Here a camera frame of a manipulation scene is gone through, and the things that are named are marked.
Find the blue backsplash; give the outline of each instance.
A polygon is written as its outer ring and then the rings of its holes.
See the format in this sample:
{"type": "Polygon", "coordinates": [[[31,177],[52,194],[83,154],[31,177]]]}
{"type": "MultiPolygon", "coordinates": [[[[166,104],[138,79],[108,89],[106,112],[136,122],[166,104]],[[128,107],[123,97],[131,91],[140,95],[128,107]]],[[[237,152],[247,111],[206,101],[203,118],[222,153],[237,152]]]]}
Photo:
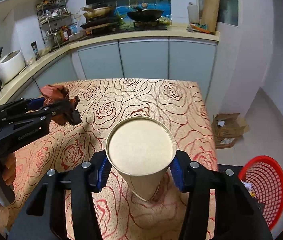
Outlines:
{"type": "Polygon", "coordinates": [[[134,6],[142,8],[142,3],[147,3],[146,9],[163,10],[158,21],[165,25],[171,25],[171,0],[118,0],[110,2],[116,6],[114,16],[121,18],[120,28],[126,29],[134,26],[134,21],[127,15],[130,11],[135,11],[134,6]]]}

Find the table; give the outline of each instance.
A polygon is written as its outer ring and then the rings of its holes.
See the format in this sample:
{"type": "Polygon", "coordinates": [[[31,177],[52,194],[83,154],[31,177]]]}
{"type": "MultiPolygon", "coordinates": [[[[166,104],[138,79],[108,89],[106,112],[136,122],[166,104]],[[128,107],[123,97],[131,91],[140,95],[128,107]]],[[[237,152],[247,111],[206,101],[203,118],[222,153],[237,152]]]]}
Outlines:
{"type": "MultiPolygon", "coordinates": [[[[83,122],[77,126],[50,124],[50,134],[16,152],[16,200],[9,206],[10,227],[20,208],[51,168],[68,171],[105,147],[111,128],[130,116],[150,116],[174,135],[179,150],[192,160],[217,171],[215,145],[200,89],[195,82],[155,79],[102,79],[61,83],[70,98],[79,95],[83,122]]],[[[103,239],[178,239],[188,194],[175,187],[171,173],[164,175],[155,198],[144,202],[112,168],[106,187],[93,193],[103,239]]],[[[70,239],[70,191],[66,192],[66,222],[70,239]]],[[[213,237],[215,195],[211,191],[207,239],[213,237]]]]}

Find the cutting board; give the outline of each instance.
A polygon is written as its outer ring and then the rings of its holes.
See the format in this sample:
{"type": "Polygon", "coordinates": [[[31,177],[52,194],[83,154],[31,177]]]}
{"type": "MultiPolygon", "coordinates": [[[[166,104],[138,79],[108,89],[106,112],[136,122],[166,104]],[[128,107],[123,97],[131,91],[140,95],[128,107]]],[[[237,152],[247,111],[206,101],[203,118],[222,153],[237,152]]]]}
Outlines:
{"type": "Polygon", "coordinates": [[[211,33],[216,31],[219,0],[204,0],[201,24],[207,24],[211,33]]]}

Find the metal screw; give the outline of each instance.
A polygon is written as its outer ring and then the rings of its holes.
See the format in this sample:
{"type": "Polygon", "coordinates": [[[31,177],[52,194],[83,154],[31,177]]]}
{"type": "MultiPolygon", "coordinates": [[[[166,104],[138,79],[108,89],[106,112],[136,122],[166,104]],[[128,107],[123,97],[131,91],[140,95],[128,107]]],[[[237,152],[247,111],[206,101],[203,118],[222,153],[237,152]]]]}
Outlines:
{"type": "Polygon", "coordinates": [[[85,169],[86,169],[86,168],[89,168],[90,165],[91,165],[90,162],[83,162],[83,163],[82,163],[82,167],[85,168],[85,169]]]}
{"type": "Polygon", "coordinates": [[[228,176],[233,176],[234,172],[233,172],[231,169],[227,169],[227,170],[226,170],[226,174],[227,174],[228,176]]]}
{"type": "Polygon", "coordinates": [[[190,166],[194,169],[198,168],[199,167],[199,163],[198,162],[191,162],[190,163],[190,166]]]}
{"type": "Polygon", "coordinates": [[[55,174],[55,172],[56,171],[54,169],[50,169],[50,170],[47,171],[47,175],[48,176],[53,176],[55,174]]]}

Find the black wok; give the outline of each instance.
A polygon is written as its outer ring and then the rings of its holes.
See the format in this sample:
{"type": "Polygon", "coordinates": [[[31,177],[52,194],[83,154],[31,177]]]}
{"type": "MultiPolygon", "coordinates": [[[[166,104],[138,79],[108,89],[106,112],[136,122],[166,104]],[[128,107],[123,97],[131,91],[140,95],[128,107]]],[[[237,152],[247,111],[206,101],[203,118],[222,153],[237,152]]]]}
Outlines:
{"type": "Polygon", "coordinates": [[[144,9],[127,13],[129,18],[137,22],[155,22],[162,14],[162,10],[156,9],[144,9]]]}

